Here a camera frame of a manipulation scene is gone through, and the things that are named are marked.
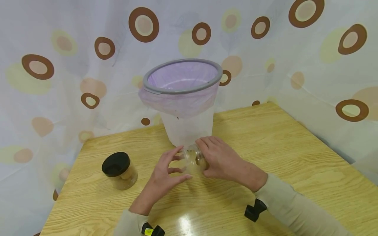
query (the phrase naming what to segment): gray rim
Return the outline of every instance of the gray rim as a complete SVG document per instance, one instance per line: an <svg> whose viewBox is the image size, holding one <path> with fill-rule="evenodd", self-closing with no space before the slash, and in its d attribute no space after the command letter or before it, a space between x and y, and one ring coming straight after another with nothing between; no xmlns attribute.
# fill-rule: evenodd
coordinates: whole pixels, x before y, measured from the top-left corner
<svg viewBox="0 0 378 236"><path fill-rule="evenodd" d="M165 88L158 88L158 87L152 86L152 85L150 85L148 83L148 78L151 76L152 73L154 73L158 69L163 68L163 67L168 66L168 65L180 63L180 62L201 62L201 63L206 63L206 64L209 64L209 65L212 65L213 67L215 67L217 69L218 73L209 82L204 83L204 84L199 85L199 86L195 86L195 87L193 87L191 89L186 89L186 90L171 90L171 89L165 89ZM222 67L218 63L215 63L215 62L212 62L212 61L209 61L209 60L197 59L197 58L173 60L173 61L161 64L161 65L158 65L157 67L155 67L155 68L151 69L149 72L147 72L147 74L145 74L145 76L143 77L143 88L146 91L154 93L154 94L187 94L187 93L194 93L194 92L197 92L197 91L204 90L204 89L206 89L208 87L211 87L214 84L218 83L220 81L220 79L222 78L222 74L223 74Z"/></svg>

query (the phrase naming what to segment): trash can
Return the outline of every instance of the trash can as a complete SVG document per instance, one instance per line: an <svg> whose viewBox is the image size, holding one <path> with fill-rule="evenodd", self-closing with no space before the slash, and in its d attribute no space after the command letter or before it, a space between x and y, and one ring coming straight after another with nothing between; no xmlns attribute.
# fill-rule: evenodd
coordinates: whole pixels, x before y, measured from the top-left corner
<svg viewBox="0 0 378 236"><path fill-rule="evenodd" d="M139 97L160 112L171 143L189 146L212 133L214 101L223 71L204 59L161 64L143 78Z"/></svg>

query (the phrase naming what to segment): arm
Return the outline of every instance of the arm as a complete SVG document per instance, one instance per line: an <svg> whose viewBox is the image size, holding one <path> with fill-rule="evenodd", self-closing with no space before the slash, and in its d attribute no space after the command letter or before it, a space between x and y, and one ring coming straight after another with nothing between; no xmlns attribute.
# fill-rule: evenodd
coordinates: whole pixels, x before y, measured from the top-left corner
<svg viewBox="0 0 378 236"><path fill-rule="evenodd" d="M177 152L183 147L179 146L163 153L152 172L144 189L134 200L128 210L124 210L114 229L114 236L142 235L142 226L147 222L153 205L164 197L174 186L183 183L191 176L188 174L170 177L172 173L182 173L180 168L169 168L173 160L179 160Z"/></svg>
<svg viewBox="0 0 378 236"><path fill-rule="evenodd" d="M291 185L243 160L220 138L204 137L196 143L210 165L203 172L206 177L230 180L247 187L296 235L351 236L321 207L297 193Z"/></svg>

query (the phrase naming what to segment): clear plastic jar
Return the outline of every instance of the clear plastic jar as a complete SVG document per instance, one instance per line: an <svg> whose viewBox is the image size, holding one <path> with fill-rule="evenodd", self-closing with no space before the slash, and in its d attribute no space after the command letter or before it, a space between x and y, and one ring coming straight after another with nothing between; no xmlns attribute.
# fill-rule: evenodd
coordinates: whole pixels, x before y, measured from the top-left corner
<svg viewBox="0 0 378 236"><path fill-rule="evenodd" d="M197 144L183 148L177 155L184 157L185 167L189 173L202 173L204 170L209 168L209 163L205 160L205 157L198 148Z"/></svg>
<svg viewBox="0 0 378 236"><path fill-rule="evenodd" d="M108 156L102 164L102 171L119 190L130 188L138 179L138 172L124 152Z"/></svg>

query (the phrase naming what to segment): person's right hand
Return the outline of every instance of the person's right hand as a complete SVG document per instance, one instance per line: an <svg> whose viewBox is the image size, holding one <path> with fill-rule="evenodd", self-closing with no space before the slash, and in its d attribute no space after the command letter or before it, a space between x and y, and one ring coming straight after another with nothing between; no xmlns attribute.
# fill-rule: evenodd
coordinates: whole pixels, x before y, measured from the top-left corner
<svg viewBox="0 0 378 236"><path fill-rule="evenodd" d="M203 172L205 177L237 182L257 192L265 185L268 174L256 165L243 160L222 139L214 136L196 140L209 168Z"/></svg>

